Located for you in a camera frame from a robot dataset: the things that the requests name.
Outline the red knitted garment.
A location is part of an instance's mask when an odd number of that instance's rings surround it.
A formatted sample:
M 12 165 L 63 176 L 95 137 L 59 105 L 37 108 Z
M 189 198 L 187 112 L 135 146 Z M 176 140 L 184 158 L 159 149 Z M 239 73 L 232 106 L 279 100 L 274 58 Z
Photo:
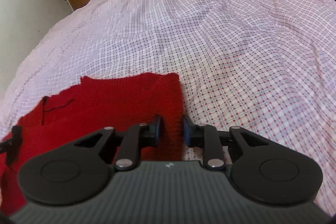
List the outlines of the red knitted garment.
M 22 144 L 11 164 L 1 162 L 1 211 L 10 215 L 25 200 L 17 172 L 28 159 L 104 127 L 125 131 L 137 123 L 163 120 L 158 147 L 144 148 L 144 160 L 179 161 L 182 157 L 183 98 L 179 76 L 144 73 L 122 79 L 83 77 L 80 83 L 43 98 L 18 120 Z

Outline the pink checked bed sheet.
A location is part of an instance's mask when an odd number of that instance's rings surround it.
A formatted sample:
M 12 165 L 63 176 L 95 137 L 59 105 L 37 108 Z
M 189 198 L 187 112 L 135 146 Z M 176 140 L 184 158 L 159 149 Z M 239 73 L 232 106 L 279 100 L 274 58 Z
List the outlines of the pink checked bed sheet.
M 335 213 L 335 0 L 91 0 L 20 65 L 1 134 L 82 76 L 179 74 L 185 109 L 312 157 Z

